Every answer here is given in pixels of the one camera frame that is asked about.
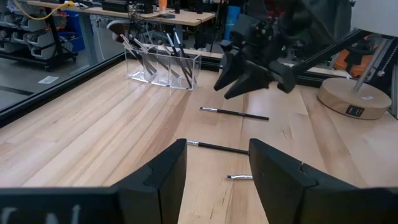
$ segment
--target table leg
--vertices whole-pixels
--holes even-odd
[[[175,25],[175,31],[176,31],[176,33],[177,33],[177,35],[178,35],[178,38],[179,38],[180,41],[181,41],[181,44],[183,44],[182,25],[176,24],[176,25]],[[177,44],[178,44],[178,42],[177,42],[177,40],[175,39],[175,36],[174,36],[174,45],[177,46]]]
[[[81,29],[81,35],[85,43],[86,56],[88,59],[88,65],[96,65],[98,63],[97,53],[95,51],[94,37],[91,32],[90,15],[88,13],[81,12],[79,14],[79,23]]]

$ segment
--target wooden table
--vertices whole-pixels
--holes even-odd
[[[32,6],[41,6],[41,7],[47,7],[47,8],[56,8],[60,4],[55,4],[55,3],[48,3],[48,2],[40,2],[40,1],[27,1],[27,4],[30,4]],[[79,12],[79,21],[80,21],[80,27],[81,27],[81,34],[83,36],[83,40],[85,43],[87,57],[88,57],[88,63],[90,66],[96,65],[98,63],[97,59],[97,53],[95,50],[95,45],[94,45],[94,38],[93,38],[93,31],[91,29],[91,21],[90,21],[90,14],[97,14],[97,15],[102,15],[102,16],[112,16],[112,17],[120,17],[120,18],[129,18],[129,14],[126,12],[113,12],[113,11],[107,11],[107,10],[102,10],[101,7],[92,7],[88,9],[80,9],[78,7],[66,7],[64,9],[71,10],[71,11],[76,11]],[[197,14],[195,12],[188,12],[181,10],[180,14],[174,14],[175,18],[174,19],[163,19],[158,16],[158,12],[154,12],[151,14],[139,14],[137,17],[138,19],[143,19],[152,21],[152,22],[161,22],[161,23],[168,23],[168,24],[173,24],[175,25],[175,30],[178,34],[178,37],[180,40],[183,39],[182,37],[182,25],[186,26],[199,26],[200,24],[209,21],[210,19],[214,18],[215,15],[209,12],[204,12],[203,14]]]
[[[110,68],[0,129],[0,186],[111,185],[177,138],[247,149],[259,138],[358,187],[398,185],[398,121],[363,121],[329,110],[317,89],[259,90],[225,100],[202,71],[194,91],[126,78]],[[200,111],[209,106],[269,116],[267,121]],[[248,157],[188,146],[183,224],[267,223]]]

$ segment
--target round wooden base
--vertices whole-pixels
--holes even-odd
[[[352,89],[356,81],[329,78],[318,92],[319,100],[341,114],[359,119],[378,119],[391,105],[391,99],[381,90],[363,83],[357,93]]]

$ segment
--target robotic arm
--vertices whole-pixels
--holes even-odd
[[[263,0],[251,0],[249,9],[256,8],[250,6],[256,3],[263,4]],[[278,82],[280,90],[292,91],[296,76],[315,66],[315,62],[324,55],[320,52],[315,58],[294,67],[279,63],[277,59],[283,54],[283,49],[297,40],[332,45],[325,49],[328,55],[342,50],[333,44],[349,32],[350,0],[275,0],[275,3],[284,11],[278,20],[268,19],[258,10],[255,13],[249,11],[249,15],[241,14],[231,31],[232,41],[221,42],[226,65],[214,89],[218,91],[235,82],[225,94],[226,99],[268,88],[272,81]],[[353,44],[367,34],[355,33],[355,38],[349,36],[345,44]]]

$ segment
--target acrylic brush organizer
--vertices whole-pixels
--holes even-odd
[[[193,90],[197,84],[201,55],[174,57],[157,47],[149,52],[125,49],[125,54],[129,78],[184,90]]]

